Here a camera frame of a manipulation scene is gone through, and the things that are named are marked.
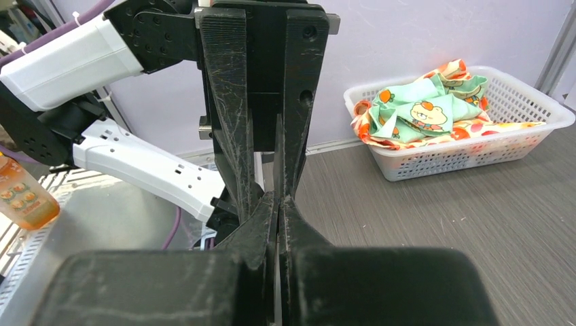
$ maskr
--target cloth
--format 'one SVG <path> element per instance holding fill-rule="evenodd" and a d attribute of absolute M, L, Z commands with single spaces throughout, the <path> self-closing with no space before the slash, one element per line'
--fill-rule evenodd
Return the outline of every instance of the cloth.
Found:
<path fill-rule="evenodd" d="M 492 122 L 484 96 L 487 83 L 485 77 L 472 76 L 463 60 L 454 60 L 414 83 L 385 88 L 372 102 L 358 102 L 352 126 L 364 143 L 399 150 L 545 124 Z M 432 120 L 427 119 L 430 113 Z"/>

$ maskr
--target wood grain floor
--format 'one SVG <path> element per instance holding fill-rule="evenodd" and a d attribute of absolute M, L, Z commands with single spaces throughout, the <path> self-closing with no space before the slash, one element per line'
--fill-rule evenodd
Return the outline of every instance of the wood grain floor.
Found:
<path fill-rule="evenodd" d="M 351 147 L 309 156 L 296 199 L 338 246 L 468 254 L 502 325 L 574 326 L 575 143 L 572 127 L 520 161 L 399 183 L 384 179 L 366 146 Z"/>

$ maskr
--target white basket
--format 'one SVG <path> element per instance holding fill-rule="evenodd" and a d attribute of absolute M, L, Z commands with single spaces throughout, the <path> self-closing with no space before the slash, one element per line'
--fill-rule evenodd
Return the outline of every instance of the white basket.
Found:
<path fill-rule="evenodd" d="M 490 67 L 469 67 L 469 71 L 488 78 L 489 85 L 485 93 L 490 104 L 488 114 L 495 122 L 544 121 L 546 125 L 399 151 L 370 146 L 386 179 L 405 180 L 518 160 L 530 153 L 554 129 L 574 123 L 572 111 L 506 73 Z M 353 116 L 354 105 L 358 101 L 372 101 L 383 88 L 408 84 L 416 78 L 394 79 L 351 88 L 344 93 L 346 107 Z"/>

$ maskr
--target bottle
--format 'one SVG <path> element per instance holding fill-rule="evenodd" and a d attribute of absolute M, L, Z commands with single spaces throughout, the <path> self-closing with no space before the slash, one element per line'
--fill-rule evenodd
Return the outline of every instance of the bottle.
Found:
<path fill-rule="evenodd" d="M 0 153 L 0 213 L 26 230 L 38 230 L 60 205 L 17 161 Z"/>

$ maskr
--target green cloth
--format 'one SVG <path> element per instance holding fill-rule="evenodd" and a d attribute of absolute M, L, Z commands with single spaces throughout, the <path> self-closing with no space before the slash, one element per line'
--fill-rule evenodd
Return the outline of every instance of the green cloth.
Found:
<path fill-rule="evenodd" d="M 482 110 L 469 101 L 470 94 L 484 94 L 485 77 L 446 84 L 440 74 L 380 91 L 369 109 L 370 135 L 411 143 L 452 132 L 456 121 L 469 120 Z"/>

